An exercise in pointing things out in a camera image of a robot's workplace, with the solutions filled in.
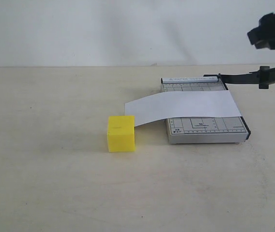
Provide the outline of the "white paper strip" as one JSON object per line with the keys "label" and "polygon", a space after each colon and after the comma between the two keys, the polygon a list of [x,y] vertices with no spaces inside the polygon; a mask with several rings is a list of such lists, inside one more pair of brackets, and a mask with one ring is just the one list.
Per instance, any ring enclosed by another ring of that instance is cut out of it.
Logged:
{"label": "white paper strip", "polygon": [[169,91],[125,103],[126,115],[135,126],[176,117],[241,117],[228,90]]}

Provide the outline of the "grey metal paper cutter base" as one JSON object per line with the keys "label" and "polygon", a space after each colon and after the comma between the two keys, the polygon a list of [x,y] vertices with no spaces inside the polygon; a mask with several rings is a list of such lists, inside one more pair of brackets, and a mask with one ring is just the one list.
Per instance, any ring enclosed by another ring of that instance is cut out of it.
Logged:
{"label": "grey metal paper cutter base", "polygon": [[[216,76],[162,78],[161,91],[219,91],[227,86]],[[170,144],[242,143],[251,135],[243,117],[176,117],[165,120]]]}

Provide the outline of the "yellow cube block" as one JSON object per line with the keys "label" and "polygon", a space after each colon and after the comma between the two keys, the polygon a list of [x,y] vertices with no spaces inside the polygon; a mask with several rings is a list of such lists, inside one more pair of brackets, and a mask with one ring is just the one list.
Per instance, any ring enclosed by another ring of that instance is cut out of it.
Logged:
{"label": "yellow cube block", "polygon": [[135,151],[135,117],[110,116],[107,125],[109,152]]}

